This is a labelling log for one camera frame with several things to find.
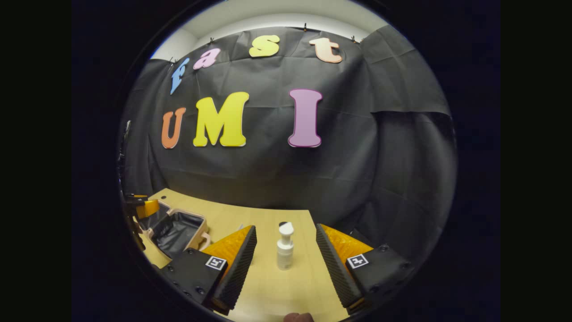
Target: table surface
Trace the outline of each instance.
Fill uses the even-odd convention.
[[[333,288],[316,243],[316,227],[308,210],[274,210],[225,205],[163,189],[149,199],[206,218],[212,242],[232,234],[240,225],[256,226],[257,244],[235,309],[228,317],[237,322],[279,321],[288,313],[312,314],[314,321],[339,321],[348,317]],[[277,266],[278,224],[294,226],[292,267]],[[170,259],[143,238],[149,261],[162,268]]]

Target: white ceiling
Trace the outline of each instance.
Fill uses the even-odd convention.
[[[320,15],[369,33],[387,24],[378,15],[348,0],[228,0],[203,11],[182,28],[201,38],[237,21],[279,13]]]

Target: letter m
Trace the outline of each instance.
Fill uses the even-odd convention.
[[[193,140],[193,145],[206,146],[205,129],[210,143],[215,145],[223,127],[223,135],[220,138],[222,146],[242,147],[246,145],[247,139],[243,135],[243,110],[248,97],[246,92],[230,94],[219,113],[216,112],[215,102],[211,97],[200,99],[197,102],[197,135]]]

